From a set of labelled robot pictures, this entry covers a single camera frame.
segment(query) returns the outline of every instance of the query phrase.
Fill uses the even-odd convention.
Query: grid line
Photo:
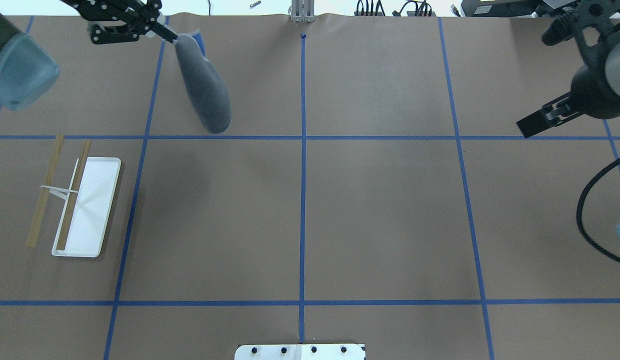
[[[305,338],[306,300],[306,33],[301,33],[301,209],[299,221],[299,344]]]
[[[459,167],[461,169],[461,181],[463,182],[463,194],[465,196],[465,207],[468,215],[468,224],[470,226],[470,237],[472,239],[472,251],[474,253],[474,266],[476,268],[476,277],[479,284],[479,296],[481,297],[481,309],[483,311],[483,325],[485,328],[486,344],[488,346],[488,356],[490,360],[495,360],[495,351],[493,349],[493,336],[490,330],[490,317],[488,314],[488,305],[486,305],[486,289],[484,288],[484,276],[481,270],[481,259],[479,256],[479,246],[477,245],[477,233],[475,232],[475,220],[472,214],[472,203],[470,201],[470,191],[468,190],[468,178],[466,177],[466,164],[464,162],[464,153],[461,147],[461,136],[459,132],[459,122],[457,121],[457,109],[455,106],[455,97],[452,90],[452,81],[450,79],[450,68],[448,66],[448,55],[446,52],[446,37],[443,31],[443,22],[438,18],[438,31],[441,38],[441,51],[443,55],[443,66],[445,68],[445,80],[447,82],[447,94],[450,98],[450,110],[452,112],[452,123],[454,124],[454,136],[456,136],[456,152],[459,157]]]
[[[615,145],[615,140],[612,137],[612,131],[610,130],[610,125],[608,124],[607,120],[603,120],[603,126],[605,127],[605,133],[607,134],[607,137],[610,141],[610,147],[612,148],[612,154],[614,155],[614,159],[619,159],[619,153],[617,152],[617,146]]]
[[[170,16],[166,16],[165,24],[170,23]],[[119,308],[119,302],[121,297],[121,286],[123,284],[123,275],[126,269],[126,260],[128,259],[128,247],[130,246],[130,237],[132,235],[132,226],[135,219],[135,211],[137,209],[137,199],[139,196],[139,187],[141,185],[141,174],[143,173],[144,162],[146,161],[146,150],[148,148],[148,135],[150,134],[150,125],[152,123],[152,115],[155,107],[155,99],[157,97],[157,88],[159,87],[159,75],[161,74],[161,64],[164,59],[164,49],[166,48],[166,41],[161,40],[161,47],[159,48],[159,57],[156,64],[156,73],[154,74],[154,84],[152,85],[152,96],[150,98],[150,105],[148,105],[148,116],[145,122],[145,134],[143,135],[143,145],[141,146],[141,154],[139,156],[139,165],[136,171],[136,181],[134,182],[134,192],[132,192],[132,201],[130,204],[130,213],[127,221],[127,229],[125,230],[125,240],[123,243],[123,251],[121,253],[121,262],[118,269],[118,277],[116,279],[116,288],[114,301],[112,304],[112,313],[110,315],[110,322],[108,326],[108,336],[106,338],[106,345],[103,352],[104,360],[108,360],[110,357],[110,350],[112,345],[112,337],[114,335],[114,327],[117,320],[117,310]]]
[[[299,306],[298,300],[120,300],[118,306],[185,306],[192,308]],[[493,298],[422,300],[304,300],[304,306],[507,306],[507,305],[606,305],[620,298]],[[113,306],[111,300],[0,300],[0,306]]]
[[[26,34],[30,33],[30,30],[32,29],[32,23],[34,22],[34,15],[32,15],[29,20],[28,20],[28,26],[26,27]]]

